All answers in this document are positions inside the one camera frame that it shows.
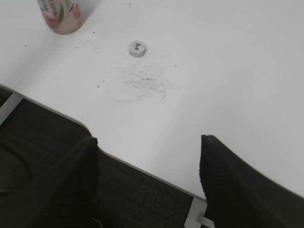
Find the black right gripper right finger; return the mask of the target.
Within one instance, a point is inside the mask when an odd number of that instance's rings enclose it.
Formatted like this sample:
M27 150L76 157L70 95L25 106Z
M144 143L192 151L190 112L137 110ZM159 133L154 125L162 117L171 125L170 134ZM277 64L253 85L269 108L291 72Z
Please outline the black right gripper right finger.
M213 135L202 135L199 177L217 228L302 228L304 199L270 180Z

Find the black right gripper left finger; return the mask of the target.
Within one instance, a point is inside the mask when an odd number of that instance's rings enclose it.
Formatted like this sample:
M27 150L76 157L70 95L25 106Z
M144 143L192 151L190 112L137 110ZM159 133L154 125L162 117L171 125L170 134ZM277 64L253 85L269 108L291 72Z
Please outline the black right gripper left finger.
M2 228L96 228L98 146L84 138L51 168L0 199Z

